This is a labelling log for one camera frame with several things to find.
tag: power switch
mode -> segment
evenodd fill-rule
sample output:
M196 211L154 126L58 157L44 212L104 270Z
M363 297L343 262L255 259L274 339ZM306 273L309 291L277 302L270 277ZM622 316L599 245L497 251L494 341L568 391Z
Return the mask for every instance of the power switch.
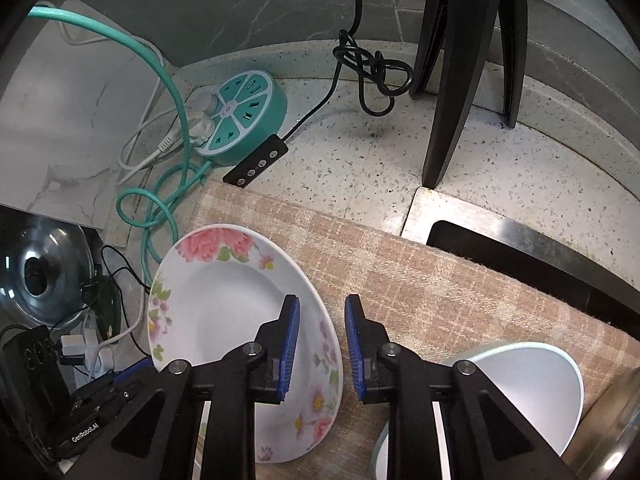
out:
M264 170L287 153L289 149L284 141L273 134L247 155L240 163L229 171L222 179L226 184L247 187Z

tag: white plate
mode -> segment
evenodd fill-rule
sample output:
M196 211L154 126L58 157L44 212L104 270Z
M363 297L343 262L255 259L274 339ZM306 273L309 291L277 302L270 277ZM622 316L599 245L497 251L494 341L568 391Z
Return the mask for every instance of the white plate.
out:
M289 392L255 407L256 462L286 462L314 448L335 420L342 357L334 326L311 282L286 253L249 229L217 224L178 241L160 264L147 307L158 370L174 359L216 361L276 319L285 294L300 299Z
M582 375L571 356L545 343L497 343L461 352L443 362L451 366L467 359L475 362L520 413L561 455L580 422L584 402ZM433 403L440 444L443 480L450 479L440 405ZM380 433L371 456L371 474L386 480L388 425Z

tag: plaid cloth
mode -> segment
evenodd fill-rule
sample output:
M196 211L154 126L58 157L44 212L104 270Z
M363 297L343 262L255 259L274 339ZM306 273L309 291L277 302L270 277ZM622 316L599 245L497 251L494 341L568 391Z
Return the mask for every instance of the plaid cloth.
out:
M360 294L367 317L391 340L440 362L496 341L556 345L577 362L587 410L622 372L640 366L640 342L512 278L452 254L353 222L209 182L191 228L230 223L271 239L305 272L334 322L344 360L344 393L327 437L297 460L257 465L261 480L365 479L388 419L353 391L344 298Z

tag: white plug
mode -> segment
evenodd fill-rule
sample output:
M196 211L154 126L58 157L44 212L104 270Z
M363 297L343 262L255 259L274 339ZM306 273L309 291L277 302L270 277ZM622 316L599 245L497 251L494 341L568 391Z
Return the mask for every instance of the white plug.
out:
M86 345L84 344L84 337L81 334L78 335L63 335L60 337L60 344L62 345L62 355L81 355L84 354Z
M191 110L204 112L211 117L218 107L218 98L208 90L198 88L193 91L184 105Z
M201 110L187 110L187 126L189 128L190 143L193 146L201 146L207 142L216 129L216 123ZM182 140L180 121L174 125L158 144L161 153L168 152Z

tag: tangled black cord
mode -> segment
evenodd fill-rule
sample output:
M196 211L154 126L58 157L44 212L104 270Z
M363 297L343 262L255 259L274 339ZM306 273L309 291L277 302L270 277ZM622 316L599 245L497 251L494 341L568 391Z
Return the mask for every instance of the tangled black cord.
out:
M385 59L382 53L377 50L375 54L370 53L368 50L359 47L356 40L353 39L355 33L360 27L362 20L362 0L355 0L355 14L353 17L353 24L349 30L341 30L338 33L339 45L334 48L334 57L338 60L335 65L334 78L331 82L331 87L322 100L312 108L302 119L300 119L287 134L282 137L282 140L286 141L295 131L305 123L305 121L315 114L320 108L322 108L326 102L331 98L335 92L335 88L338 85L338 79L340 77L340 71L342 66L351 68L358 75L358 98L360 100L360 106L369 115L374 117L382 117L387 115L394 109L396 104L396 97L409 91L411 83L414 80L414 69L404 61L398 59ZM386 71L397 70L406 73L406 80L402 86L391 89L386 85ZM378 91L389 98L388 106L377 112L367 106L364 99L364 82L365 80L375 83Z

